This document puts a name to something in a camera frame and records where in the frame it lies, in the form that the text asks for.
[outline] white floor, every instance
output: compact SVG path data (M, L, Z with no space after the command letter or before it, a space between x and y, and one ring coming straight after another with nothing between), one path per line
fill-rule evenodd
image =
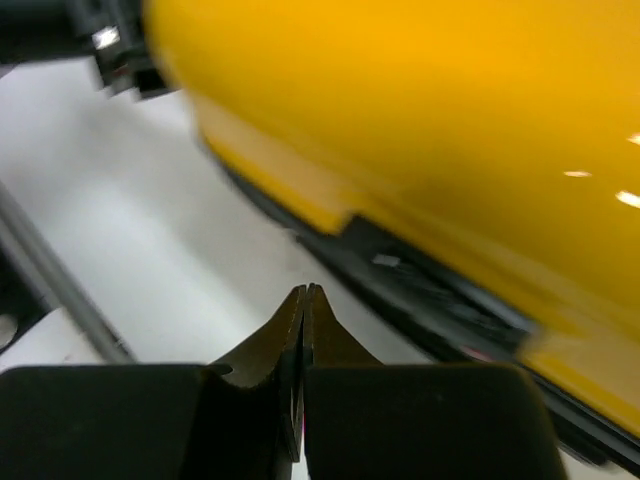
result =
M382 361L426 361L233 191L195 140L179 94L107 98L87 62L0 80L0 182L141 361L214 360L311 281ZM78 338L54 316L0 369L96 361ZM568 464L575 479L613 478Z

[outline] glossy yellow paint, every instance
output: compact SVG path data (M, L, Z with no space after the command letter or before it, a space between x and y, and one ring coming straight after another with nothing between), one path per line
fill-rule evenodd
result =
M640 2L155 0L210 146L537 319L537 371L640 434Z

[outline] black trim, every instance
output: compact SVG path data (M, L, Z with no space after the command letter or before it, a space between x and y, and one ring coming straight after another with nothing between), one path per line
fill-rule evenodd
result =
M305 247L328 265L331 271L339 273L340 280L359 291L358 296L361 299L373 305L375 311L382 312L381 316L385 321L396 326L425 353L440 361L471 360L456 349L460 346L469 346L488 354L495 360L517 363L511 348L493 344L482 335L470 331L465 328L467 322L460 323L459 318L452 315L451 311L443 312L437 304L424 302L421 295L407 291L406 288L398 285L397 278L389 278L389 275L384 275L380 269L372 268L370 262L348 248L351 243L348 238L332 237L317 232L246 179L225 165L222 165L222 168L233 184L252 203L272 220L295 231ZM534 322L495 297L479 290L477 286L455 272L398 239L393 237L389 239L400 251L411 252L412 256L419 254L424 260L420 263L422 268L434 267L431 270L433 275L441 280L445 279L448 287L457 293L464 294L476 305L482 305L494 314L498 311L506 312L505 317L501 318L505 323L517 325L522 331L531 331L535 328ZM566 446L568 453L573 453L579 459L595 465L602 465L605 459L609 459L631 474L640 476L640 439L638 437L615 425L536 372L523 365L520 366L529 371L542 391L559 440Z

